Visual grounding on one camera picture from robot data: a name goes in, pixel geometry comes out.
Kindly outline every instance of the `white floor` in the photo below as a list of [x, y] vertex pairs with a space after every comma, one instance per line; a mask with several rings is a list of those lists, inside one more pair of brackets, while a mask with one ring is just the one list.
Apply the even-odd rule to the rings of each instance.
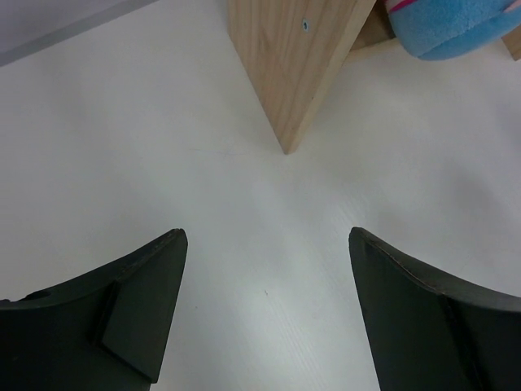
[[159, 1], [1, 68], [0, 91], [0, 297], [186, 229], [154, 391], [378, 390], [355, 225], [521, 296], [521, 64], [499, 43], [349, 65], [292, 156], [225, 0]]

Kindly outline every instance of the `wood grain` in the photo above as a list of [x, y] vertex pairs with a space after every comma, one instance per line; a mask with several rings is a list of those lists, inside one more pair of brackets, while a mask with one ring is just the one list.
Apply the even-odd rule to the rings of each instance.
[[392, 31], [385, 5], [381, 1], [376, 2], [355, 43], [352, 44], [345, 62], [364, 59], [397, 45], [399, 42]]
[[503, 37], [507, 49], [517, 61], [521, 59], [521, 26]]
[[285, 153], [298, 147], [373, 5], [228, 0], [229, 35]]

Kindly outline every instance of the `blue plush toy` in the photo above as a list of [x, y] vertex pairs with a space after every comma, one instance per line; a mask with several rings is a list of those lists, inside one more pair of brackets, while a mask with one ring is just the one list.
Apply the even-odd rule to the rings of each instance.
[[404, 48], [420, 59], [449, 59], [521, 24], [521, 0], [385, 0]]

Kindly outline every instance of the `gray wall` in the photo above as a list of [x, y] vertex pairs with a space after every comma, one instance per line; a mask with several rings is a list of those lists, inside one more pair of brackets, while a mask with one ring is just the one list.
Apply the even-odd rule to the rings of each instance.
[[0, 66], [155, 0], [0, 0]]

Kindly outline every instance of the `black plastic part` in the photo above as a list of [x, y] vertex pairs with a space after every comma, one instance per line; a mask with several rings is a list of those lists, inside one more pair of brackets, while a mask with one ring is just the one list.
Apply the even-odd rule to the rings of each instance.
[[170, 231], [85, 275], [21, 301], [0, 301], [0, 389], [150, 389], [186, 250], [184, 231]]
[[521, 299], [409, 257], [369, 232], [349, 237], [382, 391], [521, 389]]

